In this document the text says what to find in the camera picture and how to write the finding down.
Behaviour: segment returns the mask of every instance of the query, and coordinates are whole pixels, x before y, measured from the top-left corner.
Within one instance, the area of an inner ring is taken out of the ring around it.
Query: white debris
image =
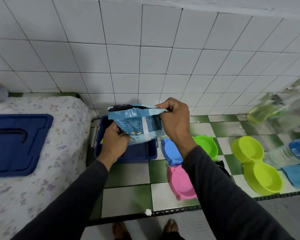
[[[146,209],[146,210],[145,210],[145,214],[146,214],[147,216],[151,216],[151,215],[152,215],[152,211],[151,211],[150,209]]]

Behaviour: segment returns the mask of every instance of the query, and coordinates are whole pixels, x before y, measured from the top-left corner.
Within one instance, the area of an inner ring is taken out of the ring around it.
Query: person's left hand
[[[113,122],[106,130],[103,136],[102,149],[98,161],[102,162],[108,171],[117,159],[125,152],[130,137],[120,135],[120,129]]]

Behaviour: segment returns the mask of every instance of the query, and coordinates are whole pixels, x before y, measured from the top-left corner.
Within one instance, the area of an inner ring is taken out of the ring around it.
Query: blue towel
[[[300,164],[283,167],[282,170],[291,184],[294,187],[300,188]]]

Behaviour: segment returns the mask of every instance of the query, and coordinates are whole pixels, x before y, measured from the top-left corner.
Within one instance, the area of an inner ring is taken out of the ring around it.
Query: hand
[[[113,122],[106,130],[103,136],[102,149],[98,161],[102,162],[108,171],[117,159],[125,152],[130,137],[120,135],[120,129]]]
[[[157,104],[156,106],[172,111],[161,113],[160,118],[163,122],[165,133],[167,133],[177,146],[184,159],[188,153],[197,146],[190,134],[190,113],[188,105],[170,97],[162,104]]]

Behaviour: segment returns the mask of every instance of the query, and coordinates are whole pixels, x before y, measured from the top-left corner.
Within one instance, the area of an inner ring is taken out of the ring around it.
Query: white floral fabric
[[[91,119],[78,98],[10,97],[0,114],[50,114],[54,120],[36,170],[0,178],[0,240],[12,238],[85,170]]]

